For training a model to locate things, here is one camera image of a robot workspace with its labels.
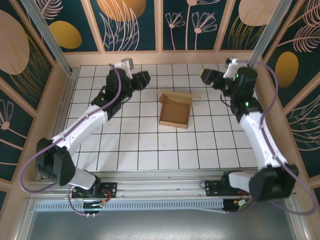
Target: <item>gold circle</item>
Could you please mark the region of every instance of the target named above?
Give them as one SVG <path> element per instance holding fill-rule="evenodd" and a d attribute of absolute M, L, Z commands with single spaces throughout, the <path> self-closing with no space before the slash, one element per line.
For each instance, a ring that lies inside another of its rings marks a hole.
<path fill-rule="evenodd" d="M 76 49 L 82 44 L 80 32 L 66 21 L 55 21 L 49 28 L 61 47 Z"/>
<path fill-rule="evenodd" d="M 297 56 L 286 51 L 280 55 L 275 65 L 275 74 L 281 88 L 287 88 L 295 80 L 299 68 Z"/>
<path fill-rule="evenodd" d="M 28 35 L 20 23 L 0 10 L 0 69 L 7 74 L 22 73 L 28 65 L 30 48 Z"/>
<path fill-rule="evenodd" d="M 97 3 L 105 15 L 120 22 L 124 22 L 124 19 L 128 20 L 131 18 L 130 16 L 125 18 L 126 12 L 124 4 L 129 11 L 132 9 L 136 18 L 144 13 L 147 5 L 146 0 L 97 0 Z"/>
<path fill-rule="evenodd" d="M 248 26 L 266 25 L 275 11 L 279 0 L 241 0 L 240 20 Z"/>

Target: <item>open cardboard box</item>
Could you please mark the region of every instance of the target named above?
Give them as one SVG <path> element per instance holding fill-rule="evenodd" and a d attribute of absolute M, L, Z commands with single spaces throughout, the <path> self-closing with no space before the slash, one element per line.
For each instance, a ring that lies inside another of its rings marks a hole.
<path fill-rule="evenodd" d="M 157 90 L 162 93 L 159 103 L 162 104 L 159 124 L 168 127 L 187 129 L 189 124 L 192 98 L 201 99 L 196 94 L 176 91 Z"/>

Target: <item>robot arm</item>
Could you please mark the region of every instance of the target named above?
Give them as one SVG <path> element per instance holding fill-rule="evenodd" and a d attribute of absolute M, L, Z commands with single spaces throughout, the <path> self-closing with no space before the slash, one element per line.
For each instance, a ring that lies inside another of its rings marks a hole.
<path fill-rule="evenodd" d="M 244 190 L 250 193 L 255 201 L 288 197 L 295 180 L 276 161 L 263 136 L 260 125 L 263 110 L 253 97 L 258 74 L 250 67 L 239 68 L 235 58 L 227 59 L 226 64 L 226 73 L 204 69 L 201 79 L 206 85 L 219 89 L 224 96 L 230 97 L 231 111 L 252 145 L 258 173 L 254 175 L 244 171 L 225 172 L 221 178 L 222 185 L 225 189 Z M 298 175 L 298 168 L 288 165 L 286 158 L 280 153 L 266 122 L 262 127 L 278 159 Z"/>
<path fill-rule="evenodd" d="M 83 115 L 68 129 L 50 140 L 42 138 L 37 144 L 37 152 L 39 152 L 62 138 L 63 140 L 55 147 L 36 158 L 36 170 L 60 186 L 76 186 L 79 191 L 93 198 L 100 191 L 100 179 L 91 172 L 75 167 L 72 156 L 95 129 L 104 125 L 121 109 L 124 100 L 131 98 L 133 91 L 143 90 L 150 82 L 147 71 L 131 74 L 133 62 L 130 58 L 114 64 L 114 67 L 121 79 L 121 92 L 118 99 L 106 109 L 101 109 L 115 97 L 118 91 L 119 81 L 115 70 L 111 69 L 106 77 L 106 86 L 101 89 Z"/>

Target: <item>box flap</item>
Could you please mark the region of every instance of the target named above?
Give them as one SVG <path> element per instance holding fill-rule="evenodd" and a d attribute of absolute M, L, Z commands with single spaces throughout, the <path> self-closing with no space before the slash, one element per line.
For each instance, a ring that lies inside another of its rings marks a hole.
<path fill-rule="evenodd" d="M 167 96 L 168 98 L 171 99 L 182 99 L 182 100 L 192 100 L 192 98 L 197 98 L 201 99 L 201 97 L 197 94 L 190 94 L 190 93 L 182 93 L 182 92 L 177 92 L 177 91 L 164 91 L 161 89 L 156 90 L 157 93 L 162 93 L 159 102 L 163 104 L 164 97 L 163 95 Z"/>

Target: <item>mounting plate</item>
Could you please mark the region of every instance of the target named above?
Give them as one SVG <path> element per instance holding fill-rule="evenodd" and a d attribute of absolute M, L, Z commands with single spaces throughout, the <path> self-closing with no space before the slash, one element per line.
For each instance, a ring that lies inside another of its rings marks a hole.
<path fill-rule="evenodd" d="M 205 181 L 205 194 L 207 197 L 242 196 L 242 192 L 237 188 L 226 189 L 220 180 Z"/>
<path fill-rule="evenodd" d="M 106 196 L 101 190 L 108 190 L 111 193 L 111 198 L 114 199 L 117 194 L 117 183 L 116 182 L 101 182 L 100 183 L 100 190 L 98 191 L 96 199 L 105 199 Z M 72 192 L 73 199 L 92 199 L 92 197 L 80 192 L 80 191 L 73 191 Z"/>

